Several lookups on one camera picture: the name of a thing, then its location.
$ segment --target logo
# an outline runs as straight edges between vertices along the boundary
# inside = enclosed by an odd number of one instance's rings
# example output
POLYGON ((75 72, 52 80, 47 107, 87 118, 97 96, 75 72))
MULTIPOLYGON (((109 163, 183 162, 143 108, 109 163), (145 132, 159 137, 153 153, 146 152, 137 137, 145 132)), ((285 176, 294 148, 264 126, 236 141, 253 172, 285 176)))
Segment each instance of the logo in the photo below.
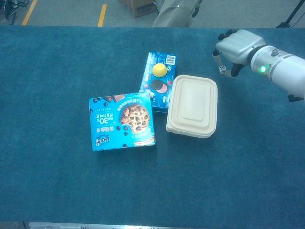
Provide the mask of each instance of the logo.
POLYGON ((110 142, 110 137, 108 135, 100 135, 96 138, 96 146, 110 142))

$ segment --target cardboard box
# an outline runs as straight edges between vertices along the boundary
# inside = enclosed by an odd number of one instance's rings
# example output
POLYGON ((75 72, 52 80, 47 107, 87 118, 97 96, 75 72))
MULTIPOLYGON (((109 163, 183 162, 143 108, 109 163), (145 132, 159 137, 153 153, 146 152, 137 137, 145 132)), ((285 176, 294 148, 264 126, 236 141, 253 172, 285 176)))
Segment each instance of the cardboard box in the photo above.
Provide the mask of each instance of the cardboard box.
POLYGON ((140 92, 150 91, 154 93, 152 99, 152 111, 167 113, 169 101, 172 94, 173 80, 176 76, 176 65, 178 56, 176 54, 149 52, 142 78, 140 92), (166 66, 167 74, 164 77, 156 77, 152 73, 157 63, 166 66))
POLYGON ((89 100, 93 151, 155 144, 148 92, 89 100))
POLYGON ((156 11, 156 6, 153 0, 120 0, 123 5, 132 13, 136 18, 147 13, 156 11))

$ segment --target cookie image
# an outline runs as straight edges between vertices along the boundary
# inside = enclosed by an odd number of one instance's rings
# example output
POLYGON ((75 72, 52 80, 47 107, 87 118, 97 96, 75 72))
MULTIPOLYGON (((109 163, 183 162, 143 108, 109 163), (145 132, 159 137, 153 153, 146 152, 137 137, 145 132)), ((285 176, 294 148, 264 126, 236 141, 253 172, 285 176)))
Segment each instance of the cookie image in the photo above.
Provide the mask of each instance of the cookie image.
POLYGON ((156 91, 160 90, 163 87, 163 82, 161 80, 154 80, 151 82, 151 88, 156 91))
POLYGON ((168 86, 163 83, 162 88, 160 90, 157 90, 158 93, 163 94, 166 93, 168 90, 168 86))
POLYGON ((133 134, 145 130, 148 127, 149 120, 147 109, 139 104, 126 107, 121 116, 121 124, 130 126, 133 134))

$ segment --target green indicator light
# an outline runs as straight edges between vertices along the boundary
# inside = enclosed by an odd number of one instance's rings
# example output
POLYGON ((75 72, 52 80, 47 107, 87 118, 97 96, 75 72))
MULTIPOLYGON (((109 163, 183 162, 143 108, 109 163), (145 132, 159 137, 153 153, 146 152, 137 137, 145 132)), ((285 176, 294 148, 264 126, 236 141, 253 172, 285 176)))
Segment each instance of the green indicator light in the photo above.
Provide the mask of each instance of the green indicator light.
POLYGON ((266 67, 262 66, 260 70, 261 70, 262 73, 264 73, 266 71, 266 67))

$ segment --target floor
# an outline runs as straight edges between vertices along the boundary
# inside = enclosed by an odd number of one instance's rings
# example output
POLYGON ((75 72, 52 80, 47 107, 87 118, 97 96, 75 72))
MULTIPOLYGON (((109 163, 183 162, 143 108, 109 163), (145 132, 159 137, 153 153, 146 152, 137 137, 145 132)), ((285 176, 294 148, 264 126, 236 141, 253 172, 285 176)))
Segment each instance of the floor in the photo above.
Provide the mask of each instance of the floor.
MULTIPOLYGON (((286 21, 299 0, 203 0, 192 27, 208 28, 274 28, 286 21)), ((14 21, 4 19, 0 25, 30 26, 98 26, 103 4, 106 13, 103 26, 151 27, 157 12, 134 18, 119 0, 29 0, 16 12, 14 21)), ((295 24, 305 12, 305 4, 291 21, 295 24)), ((305 16, 295 25, 305 27, 305 16)), ((23 229, 21 222, 0 222, 1 229, 23 229)))

